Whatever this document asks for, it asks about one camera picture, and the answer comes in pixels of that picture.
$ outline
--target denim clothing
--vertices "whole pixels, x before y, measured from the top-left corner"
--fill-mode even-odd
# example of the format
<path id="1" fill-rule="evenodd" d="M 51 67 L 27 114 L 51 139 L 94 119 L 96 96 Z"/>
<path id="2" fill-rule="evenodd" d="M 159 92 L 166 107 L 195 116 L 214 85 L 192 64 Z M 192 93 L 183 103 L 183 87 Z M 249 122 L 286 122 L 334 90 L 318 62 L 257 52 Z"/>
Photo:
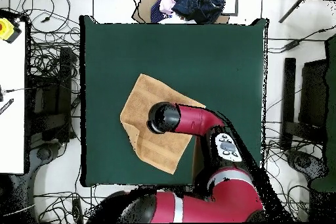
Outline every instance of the denim clothing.
<path id="1" fill-rule="evenodd" d="M 221 15 L 225 0 L 175 0 L 172 8 L 187 20 L 194 19 L 198 24 L 211 24 Z"/>

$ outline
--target pink cloth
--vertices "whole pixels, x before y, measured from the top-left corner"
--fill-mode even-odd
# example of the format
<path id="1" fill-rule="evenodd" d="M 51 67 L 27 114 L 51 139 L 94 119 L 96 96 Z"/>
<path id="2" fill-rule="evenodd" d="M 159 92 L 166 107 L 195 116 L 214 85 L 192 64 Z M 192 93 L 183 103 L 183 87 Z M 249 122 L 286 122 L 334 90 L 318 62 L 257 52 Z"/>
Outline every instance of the pink cloth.
<path id="1" fill-rule="evenodd" d="M 174 7 L 175 3 L 176 2 L 174 0 L 161 0 L 159 9 L 161 12 L 170 15 L 173 13 L 171 8 Z"/>

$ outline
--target tan cloth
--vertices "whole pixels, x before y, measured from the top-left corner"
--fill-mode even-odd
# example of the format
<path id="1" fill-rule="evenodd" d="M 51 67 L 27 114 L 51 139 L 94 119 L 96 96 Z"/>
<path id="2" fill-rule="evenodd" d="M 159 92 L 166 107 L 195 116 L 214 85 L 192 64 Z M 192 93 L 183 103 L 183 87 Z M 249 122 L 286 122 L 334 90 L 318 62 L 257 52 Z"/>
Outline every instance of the tan cloth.
<path id="1" fill-rule="evenodd" d="M 205 107 L 166 84 L 141 74 L 121 111 L 120 121 L 142 161 L 174 174 L 192 136 L 181 133 L 154 134 L 147 128 L 150 108 L 161 101 Z"/>

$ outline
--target white desk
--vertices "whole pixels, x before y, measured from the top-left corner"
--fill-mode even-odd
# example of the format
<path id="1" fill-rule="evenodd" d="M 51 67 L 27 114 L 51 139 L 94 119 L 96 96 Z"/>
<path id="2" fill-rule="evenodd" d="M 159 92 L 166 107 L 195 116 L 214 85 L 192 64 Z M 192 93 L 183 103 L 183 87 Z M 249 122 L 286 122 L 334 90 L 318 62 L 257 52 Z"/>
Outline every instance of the white desk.
<path id="1" fill-rule="evenodd" d="M 24 87 L 25 24 L 9 44 L 0 40 L 0 85 L 2 90 Z M 24 172 L 24 90 L 6 93 L 0 108 L 14 102 L 0 115 L 0 173 Z"/>

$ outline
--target dark green tabletop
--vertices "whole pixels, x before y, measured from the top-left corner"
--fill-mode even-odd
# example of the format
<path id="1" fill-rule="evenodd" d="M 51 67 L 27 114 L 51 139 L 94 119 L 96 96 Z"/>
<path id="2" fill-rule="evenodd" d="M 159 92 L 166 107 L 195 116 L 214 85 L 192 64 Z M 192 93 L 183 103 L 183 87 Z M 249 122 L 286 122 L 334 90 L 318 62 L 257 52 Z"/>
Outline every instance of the dark green tabletop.
<path id="1" fill-rule="evenodd" d="M 82 153 L 82 183 L 192 182 L 194 139 L 174 175 L 142 162 L 131 147 L 119 116 L 140 74 L 225 114 L 259 163 L 265 20 L 253 26 L 95 24 L 88 16 L 83 20 L 86 152 Z"/>

